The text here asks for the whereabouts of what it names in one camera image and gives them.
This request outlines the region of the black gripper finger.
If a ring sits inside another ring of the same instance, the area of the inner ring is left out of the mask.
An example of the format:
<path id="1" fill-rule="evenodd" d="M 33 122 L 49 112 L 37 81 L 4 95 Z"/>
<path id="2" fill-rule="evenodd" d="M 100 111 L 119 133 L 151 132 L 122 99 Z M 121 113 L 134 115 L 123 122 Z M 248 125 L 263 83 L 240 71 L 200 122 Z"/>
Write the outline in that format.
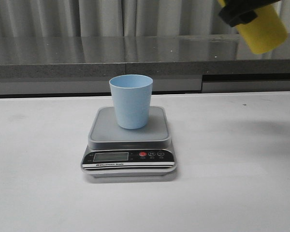
<path id="1" fill-rule="evenodd" d="M 225 0 L 225 5 L 218 13 L 219 17 L 230 27 L 252 25 L 266 27 L 283 26 L 281 20 L 273 13 L 257 13 L 256 10 L 271 6 L 277 0 Z"/>

